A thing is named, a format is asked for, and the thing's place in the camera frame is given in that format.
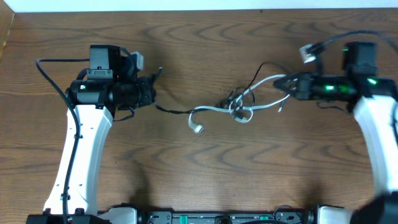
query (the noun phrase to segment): white wall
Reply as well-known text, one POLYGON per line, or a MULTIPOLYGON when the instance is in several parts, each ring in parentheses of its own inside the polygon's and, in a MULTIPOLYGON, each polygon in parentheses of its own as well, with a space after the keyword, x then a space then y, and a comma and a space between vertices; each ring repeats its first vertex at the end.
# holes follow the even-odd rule
POLYGON ((14 12, 398 7, 398 0, 4 0, 14 12))

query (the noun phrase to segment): wooden edge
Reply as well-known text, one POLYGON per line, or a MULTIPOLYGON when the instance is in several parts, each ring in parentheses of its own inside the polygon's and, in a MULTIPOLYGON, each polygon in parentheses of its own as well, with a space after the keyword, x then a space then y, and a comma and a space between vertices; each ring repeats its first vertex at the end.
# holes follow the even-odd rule
POLYGON ((3 0, 0 0, 0 60, 2 51, 6 47, 8 35, 11 30, 12 22, 14 21, 14 16, 15 13, 3 0))

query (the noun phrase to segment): tangled cable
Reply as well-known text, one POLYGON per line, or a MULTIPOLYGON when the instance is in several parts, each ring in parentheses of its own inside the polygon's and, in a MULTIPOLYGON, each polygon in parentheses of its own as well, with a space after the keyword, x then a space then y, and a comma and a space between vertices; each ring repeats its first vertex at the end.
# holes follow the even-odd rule
POLYGON ((279 74, 279 75, 273 75, 270 77, 267 77, 259 82, 257 82, 256 84, 254 84, 253 86, 248 86, 248 88, 246 88, 240 95, 238 95, 237 97, 233 98, 228 105, 228 108, 219 108, 219 107, 215 107, 215 106, 197 106, 196 108, 194 108, 193 110, 190 111, 190 115, 188 118, 188 126, 195 132, 195 133, 200 133, 203 131, 203 126, 201 124, 196 124, 195 122, 193 122, 193 115, 195 113, 198 112, 198 110, 213 110, 213 111, 218 111, 218 112, 222 112, 222 113, 228 113, 230 114, 237 122, 240 123, 248 123, 250 120, 252 120, 253 115, 254 115, 254 111, 255 110, 262 110, 262 109, 266 109, 269 108, 271 106, 274 106, 278 103, 281 103, 283 101, 285 101, 290 95, 286 95, 285 97, 283 97, 280 100, 277 100, 275 102, 266 104, 266 105, 254 105, 252 104, 252 106, 245 106, 244 105, 244 101, 243 101, 243 97, 245 95, 247 95, 248 93, 252 92, 255 88, 257 88, 259 85, 261 85, 262 83, 274 79, 274 78, 282 78, 285 77, 286 75, 284 74, 279 74), (240 114, 242 112, 248 112, 250 113, 250 116, 248 118, 245 118, 244 116, 240 116, 240 114))

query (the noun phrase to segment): tabletop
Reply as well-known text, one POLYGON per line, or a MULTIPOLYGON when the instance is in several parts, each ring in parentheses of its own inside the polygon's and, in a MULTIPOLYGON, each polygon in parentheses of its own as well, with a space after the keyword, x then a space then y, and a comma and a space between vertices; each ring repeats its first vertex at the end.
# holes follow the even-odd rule
MULTIPOLYGON (((214 105, 258 80, 312 71, 299 48, 335 34, 374 29, 398 36, 397 9, 322 9, 185 12, 17 14, 0 61, 0 223, 41 213, 55 182, 67 127, 65 106, 35 67, 38 58, 87 58, 91 44, 113 44, 145 56, 157 80, 157 102, 171 110, 214 105)), ((341 39, 324 53, 325 73, 343 74, 341 39)), ((397 78, 397 56, 379 44, 380 75, 397 78)), ((46 63, 65 90, 88 63, 46 63)), ((257 103, 284 95, 265 83, 257 103)), ((117 111, 116 118, 127 115, 117 111)), ((99 171, 98 205, 143 208, 264 211, 281 204, 358 208, 372 199, 371 166, 353 116, 288 99, 241 124, 218 112, 199 113, 202 134, 187 115, 155 106, 113 123, 99 171)))

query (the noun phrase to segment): wooden table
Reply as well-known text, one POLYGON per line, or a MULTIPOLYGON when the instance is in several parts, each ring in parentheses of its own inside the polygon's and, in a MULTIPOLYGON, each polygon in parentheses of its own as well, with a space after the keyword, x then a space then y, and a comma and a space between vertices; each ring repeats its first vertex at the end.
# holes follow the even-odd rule
MULTIPOLYGON (((120 45, 145 55, 149 75, 164 67, 155 87, 165 108, 213 105, 247 85, 259 64, 294 72, 299 48, 331 35, 377 29, 398 36, 396 9, 17 14, 0 63, 0 223, 40 213, 58 171, 66 106, 35 67, 38 58, 86 58, 90 44, 120 45)), ((342 74, 346 38, 325 53, 327 73, 342 74)), ((379 48, 381 75, 397 78, 397 56, 379 48)), ((87 63, 47 63, 66 89, 87 63)), ((283 73, 265 66, 259 78, 283 73)), ((259 103, 281 98, 261 86, 259 103)), ((99 172, 101 210, 121 202, 174 210, 270 210, 313 203, 357 208, 373 196, 369 158, 354 118, 290 99, 281 113, 256 113, 248 124, 206 112, 197 119, 148 106, 114 123, 99 172)), ((117 118, 127 115, 122 111, 117 118)))

